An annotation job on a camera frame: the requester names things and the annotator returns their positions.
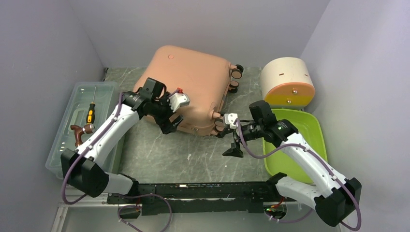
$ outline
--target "white wall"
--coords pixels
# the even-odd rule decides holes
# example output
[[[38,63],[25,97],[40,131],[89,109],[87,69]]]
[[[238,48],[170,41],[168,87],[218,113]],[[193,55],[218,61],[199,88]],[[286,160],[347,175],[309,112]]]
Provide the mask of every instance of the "white wall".
[[[45,161],[75,82],[102,74],[66,0],[0,2],[0,231],[51,230],[61,181]]]
[[[329,0],[70,0],[105,67],[146,66],[172,44],[263,66],[302,54]]]
[[[331,1],[301,55],[329,161],[363,185],[361,231],[410,231],[409,22],[408,0]]]

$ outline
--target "lime green plastic bin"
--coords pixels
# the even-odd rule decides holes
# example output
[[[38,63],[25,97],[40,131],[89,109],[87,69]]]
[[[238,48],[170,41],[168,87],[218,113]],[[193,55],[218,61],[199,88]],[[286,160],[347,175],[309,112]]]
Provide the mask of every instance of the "lime green plastic bin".
[[[299,130],[307,143],[327,162],[326,148],[322,130],[317,118],[309,113],[289,110],[289,109],[272,109],[277,120],[287,119]],[[263,141],[264,154],[267,154],[275,149],[273,144]],[[313,181],[303,171],[299,165],[293,161],[288,155],[282,151],[278,151],[273,155],[264,159],[265,168],[269,174],[285,173],[294,180],[311,184]]]

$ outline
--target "suitcase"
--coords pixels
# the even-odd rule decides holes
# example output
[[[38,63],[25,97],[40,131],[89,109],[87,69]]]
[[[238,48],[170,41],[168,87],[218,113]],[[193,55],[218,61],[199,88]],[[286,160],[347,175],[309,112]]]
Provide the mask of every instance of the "suitcase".
[[[160,47],[133,91],[142,87],[148,77],[167,86],[168,92],[181,88],[190,105],[181,107],[171,118],[183,115],[177,130],[199,136],[218,135],[223,129],[221,109],[228,92],[236,93],[243,67],[229,61],[176,46]],[[150,116],[145,120],[154,122]]]

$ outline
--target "marble tabletop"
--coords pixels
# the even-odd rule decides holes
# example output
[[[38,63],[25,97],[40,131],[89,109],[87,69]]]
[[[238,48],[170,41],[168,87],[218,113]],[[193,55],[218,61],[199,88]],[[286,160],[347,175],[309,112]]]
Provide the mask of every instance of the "marble tabletop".
[[[129,91],[144,71],[145,68],[110,68],[105,80],[115,81],[122,91]],[[260,72],[260,67],[245,68],[238,80],[238,92],[228,94],[223,111],[251,119],[249,104],[262,99]],[[231,147],[231,134],[224,138],[178,131],[163,135],[157,125],[142,119],[124,139],[119,172],[140,183],[266,181],[270,177],[264,160],[252,158],[244,149],[244,158],[222,156]],[[248,147],[261,155],[262,139],[248,142]]]

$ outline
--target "screwdriver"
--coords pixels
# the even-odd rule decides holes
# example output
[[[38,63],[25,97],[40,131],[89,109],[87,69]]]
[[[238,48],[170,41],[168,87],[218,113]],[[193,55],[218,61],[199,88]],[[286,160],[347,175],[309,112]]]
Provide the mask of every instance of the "screwdriver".
[[[90,108],[88,109],[88,115],[86,118],[87,124],[92,124],[94,123],[95,120],[95,103],[94,103],[94,98],[95,98],[95,91],[97,90],[97,86],[94,88],[94,96],[92,97],[92,102],[90,103]]]

